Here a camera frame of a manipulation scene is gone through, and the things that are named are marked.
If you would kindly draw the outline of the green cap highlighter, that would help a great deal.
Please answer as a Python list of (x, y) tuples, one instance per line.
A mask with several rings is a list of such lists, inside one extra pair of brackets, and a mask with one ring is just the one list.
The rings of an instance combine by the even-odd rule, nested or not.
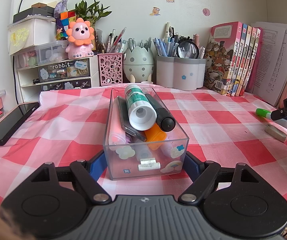
[(269, 120), (279, 124), (283, 128), (287, 129), (287, 120), (286, 119), (278, 117), (275, 114), (273, 114), (272, 112), (270, 112), (266, 109), (262, 109), (262, 108), (257, 108), (255, 113), (257, 116), (269, 119)]

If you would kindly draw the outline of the lilac clear gel pen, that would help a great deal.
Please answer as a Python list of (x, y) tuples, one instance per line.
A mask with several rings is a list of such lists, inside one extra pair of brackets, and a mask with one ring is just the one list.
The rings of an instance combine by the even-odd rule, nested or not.
[(172, 140), (164, 141), (161, 146), (162, 153), (169, 157), (169, 158), (176, 158), (177, 157), (177, 148), (176, 143)]

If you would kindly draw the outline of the orange cap highlighter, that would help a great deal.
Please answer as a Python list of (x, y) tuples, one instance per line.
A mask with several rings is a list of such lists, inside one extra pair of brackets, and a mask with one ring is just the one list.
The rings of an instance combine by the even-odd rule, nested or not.
[(167, 138), (167, 134), (155, 123), (150, 129), (144, 131), (147, 138), (146, 142), (148, 147), (155, 151), (157, 150), (163, 141)]

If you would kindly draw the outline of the clear plastic organizer tray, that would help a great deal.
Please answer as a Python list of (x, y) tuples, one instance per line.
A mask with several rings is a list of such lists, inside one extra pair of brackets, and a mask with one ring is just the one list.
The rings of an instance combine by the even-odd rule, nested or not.
[(188, 142), (153, 88), (111, 90), (103, 147), (112, 180), (180, 173)]

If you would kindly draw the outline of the black marker pen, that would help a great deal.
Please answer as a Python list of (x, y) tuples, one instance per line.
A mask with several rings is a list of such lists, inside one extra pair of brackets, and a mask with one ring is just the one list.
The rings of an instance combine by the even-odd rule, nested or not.
[(151, 94), (145, 94), (146, 98), (154, 108), (157, 114), (156, 123), (164, 132), (172, 131), (176, 126), (176, 120), (164, 106), (159, 103)]

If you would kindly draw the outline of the black lead refill case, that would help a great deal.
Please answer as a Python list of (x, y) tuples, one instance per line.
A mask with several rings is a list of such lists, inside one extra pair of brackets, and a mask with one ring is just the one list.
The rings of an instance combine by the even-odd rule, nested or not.
[(116, 98), (118, 110), (120, 114), (120, 122), (121, 122), (121, 128), (132, 137), (139, 139), (140, 141), (146, 142), (147, 138), (142, 131), (138, 131), (137, 129), (133, 128), (132, 125), (129, 122), (129, 116), (128, 116), (128, 109), (126, 100), (123, 97), (118, 96)]

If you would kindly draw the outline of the green white glue stick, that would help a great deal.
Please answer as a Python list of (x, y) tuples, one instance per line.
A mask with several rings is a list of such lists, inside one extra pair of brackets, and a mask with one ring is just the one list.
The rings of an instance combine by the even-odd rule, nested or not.
[(146, 131), (153, 127), (157, 113), (142, 89), (135, 84), (130, 84), (124, 93), (131, 126), (138, 131)]

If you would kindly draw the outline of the purple cartoon pen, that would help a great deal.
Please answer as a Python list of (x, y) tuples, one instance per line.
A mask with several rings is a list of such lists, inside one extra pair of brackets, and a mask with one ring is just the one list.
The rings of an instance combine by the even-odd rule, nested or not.
[(133, 142), (132, 137), (129, 134), (126, 134), (126, 143), (131, 144)]

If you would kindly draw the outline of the blue grey pen case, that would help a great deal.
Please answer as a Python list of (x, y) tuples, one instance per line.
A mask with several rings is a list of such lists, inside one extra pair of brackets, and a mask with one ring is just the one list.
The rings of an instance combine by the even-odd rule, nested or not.
[(134, 146), (134, 150), (137, 161), (141, 161), (142, 159), (148, 159), (153, 156), (150, 151), (150, 148), (146, 144), (136, 144)]

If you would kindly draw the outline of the stack of printed papers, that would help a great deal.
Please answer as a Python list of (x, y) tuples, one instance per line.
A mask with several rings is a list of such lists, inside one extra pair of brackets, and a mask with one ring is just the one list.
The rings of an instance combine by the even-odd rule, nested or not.
[(277, 106), (287, 82), (287, 24), (255, 22), (262, 29), (253, 94)]

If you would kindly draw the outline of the red pink spine comic book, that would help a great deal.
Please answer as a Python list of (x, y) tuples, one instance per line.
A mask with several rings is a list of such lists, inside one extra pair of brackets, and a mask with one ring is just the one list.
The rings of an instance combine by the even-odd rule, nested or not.
[(244, 48), (243, 48), (243, 54), (242, 54), (242, 58), (241, 58), (241, 63), (240, 63), (240, 67), (239, 67), (239, 72), (236, 78), (236, 82), (237, 82), (237, 87), (236, 87), (236, 91), (235, 91), (235, 96), (239, 96), (239, 88), (240, 88), (240, 83), (242, 80), (242, 74), (245, 74), (246, 70), (244, 70), (245, 67), (245, 63), (249, 60), (250, 58), (250, 51), (251, 48), (249, 48), (250, 46), (253, 45), (254, 42), (254, 37), (252, 37), (253, 34), (253, 27), (251, 27), (250, 25), (248, 25), (247, 28), (247, 35), (246, 35), (246, 41), (244, 44)]

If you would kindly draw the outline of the grey white flower pen holder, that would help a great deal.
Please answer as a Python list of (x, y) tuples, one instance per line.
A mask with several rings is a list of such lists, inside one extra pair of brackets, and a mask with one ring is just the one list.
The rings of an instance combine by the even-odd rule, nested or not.
[(191, 91), (204, 85), (206, 59), (156, 57), (157, 85)]

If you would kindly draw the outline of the black smartphone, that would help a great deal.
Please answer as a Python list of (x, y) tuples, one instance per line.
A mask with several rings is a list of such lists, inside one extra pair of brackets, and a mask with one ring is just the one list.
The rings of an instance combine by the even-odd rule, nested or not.
[(37, 101), (22, 103), (0, 119), (0, 146), (3, 146), (11, 138), (39, 106), (40, 103)]

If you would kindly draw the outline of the white mini drawer unit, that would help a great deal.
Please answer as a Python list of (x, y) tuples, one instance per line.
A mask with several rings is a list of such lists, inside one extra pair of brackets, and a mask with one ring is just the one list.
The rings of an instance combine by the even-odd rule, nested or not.
[(32, 46), (14, 54), (21, 102), (37, 101), (41, 92), (99, 86), (97, 56), (68, 59), (67, 41)]

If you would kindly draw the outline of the rubik's cube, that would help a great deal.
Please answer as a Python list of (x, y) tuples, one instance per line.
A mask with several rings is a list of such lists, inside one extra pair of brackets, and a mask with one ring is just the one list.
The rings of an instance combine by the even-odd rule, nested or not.
[(76, 20), (76, 13), (74, 10), (65, 11), (60, 13), (56, 18), (56, 40), (66, 40), (68, 35), (66, 31), (69, 29), (70, 22)]

